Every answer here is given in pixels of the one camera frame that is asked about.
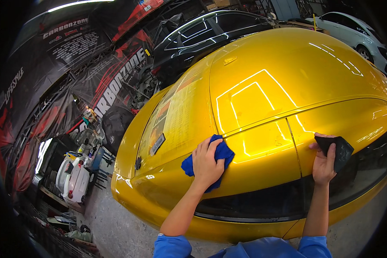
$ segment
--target taillight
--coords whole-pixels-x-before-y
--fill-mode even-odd
[[[156,67],[155,69],[152,69],[150,72],[156,76],[157,72],[160,70],[160,66]]]

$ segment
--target car wheel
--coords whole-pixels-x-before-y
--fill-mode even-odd
[[[358,46],[356,50],[362,57],[374,64],[373,56],[371,55],[370,51],[368,51],[368,49],[362,46]]]

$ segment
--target sticker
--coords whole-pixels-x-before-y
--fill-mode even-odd
[[[165,142],[165,135],[161,134],[154,146],[150,149],[150,156],[155,155],[162,143]]]

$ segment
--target windshield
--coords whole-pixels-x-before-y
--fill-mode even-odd
[[[377,39],[378,41],[380,41],[380,43],[384,44],[384,43],[382,42],[382,39],[380,38],[380,36],[377,34],[377,32],[375,32],[372,28],[368,28],[368,29],[369,29],[369,31],[374,35],[374,37],[376,37],[376,39]]]

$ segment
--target glossy yellow paint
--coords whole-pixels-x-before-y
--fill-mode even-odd
[[[145,104],[121,142],[111,191],[125,208],[159,228],[193,180],[181,162],[205,138],[222,134],[236,154],[221,187],[203,196],[212,198],[309,175],[315,152],[307,145],[314,131],[341,135],[356,152],[374,141],[387,131],[387,79],[328,35],[301,28],[263,31],[201,59]],[[161,133],[166,140],[151,156]],[[135,173],[137,157],[142,162]],[[359,199],[339,208],[343,213],[331,212],[330,221],[365,203]],[[282,237],[296,222],[194,217],[188,235],[235,243]]]
[[[361,209],[371,199],[373,199],[385,186],[387,185],[387,176],[371,188],[368,192],[363,194],[361,197],[353,200],[352,202],[345,204],[337,209],[329,212],[329,225],[335,224],[336,222],[348,217],[357,210]],[[300,237],[303,234],[305,218],[300,219],[294,226],[284,235],[284,239],[291,239]]]

